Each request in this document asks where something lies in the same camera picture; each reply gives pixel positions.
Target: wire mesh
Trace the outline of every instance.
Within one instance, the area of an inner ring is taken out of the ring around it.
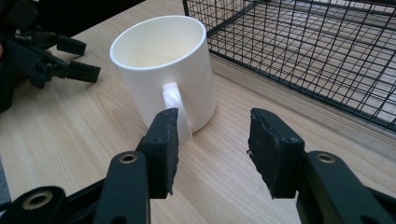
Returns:
[[[183,2],[210,52],[396,132],[396,1]]]

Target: white mug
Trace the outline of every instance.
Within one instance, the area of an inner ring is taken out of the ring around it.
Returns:
[[[204,25],[191,17],[143,21],[120,34],[110,58],[122,74],[147,127],[177,107],[181,142],[212,118],[217,105]]]

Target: screw hole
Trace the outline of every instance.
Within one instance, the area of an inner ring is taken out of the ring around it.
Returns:
[[[52,193],[48,190],[40,191],[27,198],[23,202],[22,207],[25,210],[37,209],[49,203],[52,199],[52,196]]]
[[[322,162],[325,162],[325,163],[335,163],[335,159],[331,155],[318,154],[317,157],[318,157],[319,161],[322,161]]]
[[[126,217],[124,216],[115,217],[113,218],[113,220],[111,220],[111,224],[125,224],[125,223],[126,223]]]
[[[136,155],[128,154],[120,158],[121,163],[131,163],[137,160]]]

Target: black plastic bracket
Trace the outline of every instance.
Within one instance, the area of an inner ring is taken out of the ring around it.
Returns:
[[[135,151],[111,160],[105,179],[68,197],[58,187],[33,189],[7,207],[0,224],[150,223],[149,199],[172,192],[177,153],[177,109],[171,108],[157,114]]]
[[[274,198],[294,198],[308,223],[396,223],[396,200],[366,188],[337,156],[304,152],[304,140],[275,114],[253,108],[248,154]]]
[[[30,83],[44,88],[52,77],[71,78],[95,83],[100,67],[85,63],[67,63],[45,51],[58,50],[84,55],[86,44],[76,39],[42,31],[33,25],[38,11],[33,0],[0,1],[0,111],[12,105],[18,74],[25,74]]]

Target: table surface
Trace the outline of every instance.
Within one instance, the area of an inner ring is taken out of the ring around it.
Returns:
[[[25,83],[0,114],[0,155],[13,199],[41,186],[69,195],[104,178],[112,157],[134,150],[147,128],[108,51],[126,28],[183,14],[181,0],[147,0],[76,36],[74,59],[102,67],[87,84],[54,78],[43,90]],[[295,200],[272,200],[248,157],[250,110],[278,114],[305,150],[341,157],[366,186],[396,197],[396,137],[248,70],[212,57],[218,107],[192,141],[179,146],[174,195],[151,200],[152,223],[299,223]]]

